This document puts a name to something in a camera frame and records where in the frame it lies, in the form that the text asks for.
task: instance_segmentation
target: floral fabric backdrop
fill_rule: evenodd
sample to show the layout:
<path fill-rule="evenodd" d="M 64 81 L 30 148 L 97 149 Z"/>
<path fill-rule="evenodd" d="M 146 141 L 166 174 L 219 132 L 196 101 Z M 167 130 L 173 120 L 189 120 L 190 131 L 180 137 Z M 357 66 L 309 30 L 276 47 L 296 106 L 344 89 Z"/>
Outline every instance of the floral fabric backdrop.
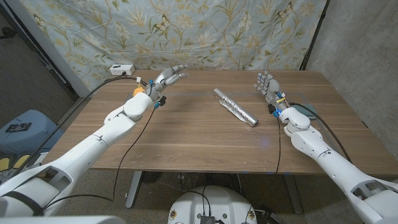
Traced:
<path fill-rule="evenodd" d="M 298 70 L 326 0 L 20 0 L 90 89 L 137 69 Z"/>

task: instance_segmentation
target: robotic arm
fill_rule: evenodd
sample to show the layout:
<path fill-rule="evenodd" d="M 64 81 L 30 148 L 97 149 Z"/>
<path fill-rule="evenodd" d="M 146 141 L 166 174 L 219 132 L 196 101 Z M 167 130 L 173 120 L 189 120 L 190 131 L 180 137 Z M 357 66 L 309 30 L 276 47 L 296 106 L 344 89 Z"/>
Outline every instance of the robotic arm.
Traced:
<path fill-rule="evenodd" d="M 180 78 L 186 65 L 177 65 L 164 70 L 151 81 L 145 93 L 138 93 L 124 105 L 112 111 L 104 126 L 81 143 L 77 144 L 57 160 L 27 170 L 0 186 L 0 217 L 29 217 L 32 215 L 54 215 L 65 202 L 61 200 L 46 209 L 57 199 L 71 194 L 78 179 L 116 141 L 132 131 L 146 110 L 165 103 L 161 92 Z"/>
<path fill-rule="evenodd" d="M 293 146 L 311 157 L 343 191 L 347 199 L 365 223 L 398 222 L 398 184 L 371 177 L 343 156 L 334 151 L 319 131 L 310 125 L 310 120 L 290 107 L 281 93 L 278 82 L 271 74 L 259 73 L 258 85 L 291 138 Z"/>

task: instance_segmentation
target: table leg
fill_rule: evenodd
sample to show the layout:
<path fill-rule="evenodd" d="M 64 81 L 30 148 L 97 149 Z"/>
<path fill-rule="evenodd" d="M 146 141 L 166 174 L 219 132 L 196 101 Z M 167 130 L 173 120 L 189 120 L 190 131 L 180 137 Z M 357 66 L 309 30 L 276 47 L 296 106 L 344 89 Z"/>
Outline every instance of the table leg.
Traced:
<path fill-rule="evenodd" d="M 132 206 L 134 205 L 134 200 L 137 196 L 141 174 L 142 171 L 134 171 L 134 174 L 132 175 L 130 190 L 129 193 L 127 193 L 126 208 L 132 208 Z"/>
<path fill-rule="evenodd" d="M 284 175 L 287 191 L 289 193 L 290 201 L 292 202 L 294 213 L 300 215 L 303 213 L 299 193 L 297 192 L 296 182 L 293 175 Z"/>

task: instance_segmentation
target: electrical outlet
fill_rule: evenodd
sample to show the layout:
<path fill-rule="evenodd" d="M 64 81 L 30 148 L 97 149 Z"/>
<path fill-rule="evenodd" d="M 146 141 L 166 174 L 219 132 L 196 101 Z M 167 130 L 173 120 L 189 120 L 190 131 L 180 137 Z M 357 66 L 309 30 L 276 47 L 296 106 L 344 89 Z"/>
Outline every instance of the electrical outlet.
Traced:
<path fill-rule="evenodd" d="M 126 75 L 132 75 L 136 70 L 134 65 L 112 65 L 109 69 L 112 75 L 121 75 L 126 72 Z"/>

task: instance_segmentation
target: aluminum foil roll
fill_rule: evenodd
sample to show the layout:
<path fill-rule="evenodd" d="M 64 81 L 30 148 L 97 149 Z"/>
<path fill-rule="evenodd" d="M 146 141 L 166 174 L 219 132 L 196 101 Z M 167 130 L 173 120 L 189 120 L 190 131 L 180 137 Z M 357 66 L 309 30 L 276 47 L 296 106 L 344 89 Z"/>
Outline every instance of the aluminum foil roll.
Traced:
<path fill-rule="evenodd" d="M 229 112 L 234 114 L 241 121 L 247 123 L 252 127 L 254 127 L 257 122 L 259 122 L 257 118 L 247 112 L 242 106 L 233 101 L 229 96 L 227 96 L 218 88 L 214 89 L 214 95 L 217 97 L 218 101 L 220 101 L 220 104 L 222 106 L 224 106 L 227 110 L 229 110 Z"/>

